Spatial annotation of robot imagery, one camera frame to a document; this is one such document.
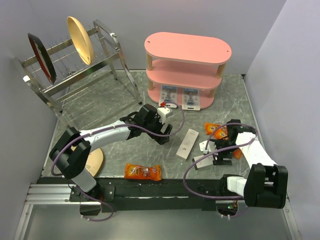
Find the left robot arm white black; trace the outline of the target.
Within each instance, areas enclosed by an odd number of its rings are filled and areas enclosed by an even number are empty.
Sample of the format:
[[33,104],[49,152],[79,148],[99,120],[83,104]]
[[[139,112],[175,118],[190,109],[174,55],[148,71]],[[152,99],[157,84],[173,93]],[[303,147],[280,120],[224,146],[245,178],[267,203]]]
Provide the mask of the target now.
[[165,120],[172,114],[168,107],[155,108],[150,104],[143,105],[139,111],[130,113],[107,126],[78,131],[68,128],[49,153],[62,175],[73,181],[81,189],[81,195],[88,201],[95,200],[100,193],[96,180],[85,168],[91,152],[111,143],[130,140],[148,134],[159,145],[167,143],[172,125],[165,131],[162,128]]

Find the pink three-tier shelf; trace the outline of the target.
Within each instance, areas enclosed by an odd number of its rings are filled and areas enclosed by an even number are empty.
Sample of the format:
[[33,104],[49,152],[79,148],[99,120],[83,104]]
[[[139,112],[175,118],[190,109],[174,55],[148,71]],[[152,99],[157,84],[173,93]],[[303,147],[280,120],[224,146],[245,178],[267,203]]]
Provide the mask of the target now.
[[216,37],[173,32],[156,32],[144,42],[147,56],[148,96],[164,101],[162,89],[176,89],[176,102],[187,101],[187,93],[199,94],[199,107],[210,107],[222,81],[231,47]]

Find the blue razor blister pack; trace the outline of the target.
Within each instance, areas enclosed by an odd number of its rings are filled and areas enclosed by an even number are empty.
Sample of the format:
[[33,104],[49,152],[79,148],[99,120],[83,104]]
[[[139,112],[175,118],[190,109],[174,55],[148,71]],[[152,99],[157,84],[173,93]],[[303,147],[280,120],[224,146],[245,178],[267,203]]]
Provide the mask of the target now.
[[159,96],[159,106],[163,102],[177,102],[178,98],[178,88],[174,86],[165,86],[162,85],[160,89],[160,96]]
[[182,90],[182,109],[186,111],[200,111],[200,93],[198,89],[184,88]]

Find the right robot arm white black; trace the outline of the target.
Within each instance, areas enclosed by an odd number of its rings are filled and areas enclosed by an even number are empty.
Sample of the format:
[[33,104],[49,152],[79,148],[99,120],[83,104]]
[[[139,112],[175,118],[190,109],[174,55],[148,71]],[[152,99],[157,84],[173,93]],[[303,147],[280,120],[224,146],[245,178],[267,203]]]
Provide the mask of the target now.
[[278,165],[267,154],[260,141],[258,131],[239,119],[231,119],[219,126],[227,128],[227,138],[208,139],[202,150],[214,152],[213,162],[222,161],[224,154],[234,149],[241,150],[249,166],[247,178],[240,175],[225,174],[220,179],[219,195],[230,199],[235,194],[242,197],[249,207],[282,209],[286,204],[288,170]]

